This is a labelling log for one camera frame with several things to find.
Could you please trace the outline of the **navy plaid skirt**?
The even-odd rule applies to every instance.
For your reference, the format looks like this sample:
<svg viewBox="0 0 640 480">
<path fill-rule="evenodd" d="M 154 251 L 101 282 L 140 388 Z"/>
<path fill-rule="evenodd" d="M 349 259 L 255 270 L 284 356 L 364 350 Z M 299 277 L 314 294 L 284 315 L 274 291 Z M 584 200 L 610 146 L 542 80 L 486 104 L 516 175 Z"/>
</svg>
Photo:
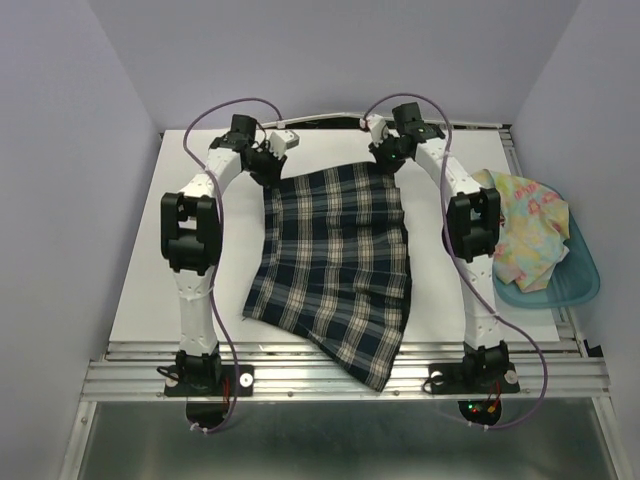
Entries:
<svg viewBox="0 0 640 480">
<path fill-rule="evenodd" d="M 413 281 L 401 192 L 372 162 L 263 192 L 264 243 L 243 314 L 314 344 L 382 391 L 406 331 Z"/>
</svg>

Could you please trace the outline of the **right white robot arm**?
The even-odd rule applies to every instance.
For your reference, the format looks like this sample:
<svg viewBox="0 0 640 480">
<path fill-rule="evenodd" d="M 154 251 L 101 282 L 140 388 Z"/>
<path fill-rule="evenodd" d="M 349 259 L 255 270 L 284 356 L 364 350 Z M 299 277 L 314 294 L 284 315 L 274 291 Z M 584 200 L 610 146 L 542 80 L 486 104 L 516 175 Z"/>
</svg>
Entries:
<svg viewBox="0 0 640 480">
<path fill-rule="evenodd" d="M 464 355 L 459 362 L 431 365 L 424 389 L 434 395 L 483 394 L 500 386 L 511 368 L 492 279 L 500 194 L 468 173 L 451 153 L 452 131 L 427 125 L 417 103 L 402 104 L 392 114 L 396 134 L 380 115 L 361 120 L 371 135 L 369 151 L 391 174 L 413 160 L 438 186 L 443 243 L 457 270 L 464 305 Z"/>
</svg>

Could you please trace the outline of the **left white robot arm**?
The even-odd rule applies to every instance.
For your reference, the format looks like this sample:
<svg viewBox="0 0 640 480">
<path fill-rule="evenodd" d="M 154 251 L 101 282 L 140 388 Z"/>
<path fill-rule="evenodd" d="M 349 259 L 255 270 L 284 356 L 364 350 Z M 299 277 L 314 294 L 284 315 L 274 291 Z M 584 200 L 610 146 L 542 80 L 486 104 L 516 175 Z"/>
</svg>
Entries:
<svg viewBox="0 0 640 480">
<path fill-rule="evenodd" d="M 220 199 L 244 172 L 263 187 L 275 185 L 288 151 L 299 145 L 299 136 L 283 127 L 258 141 L 259 129 L 256 119 L 234 115 L 229 131 L 210 144 L 202 171 L 179 192 L 167 192 L 161 198 L 161 254 L 177 286 L 181 325 L 175 363 L 158 369 L 165 377 L 167 396 L 222 396 L 234 382 L 221 363 L 211 305 L 222 254 Z"/>
</svg>

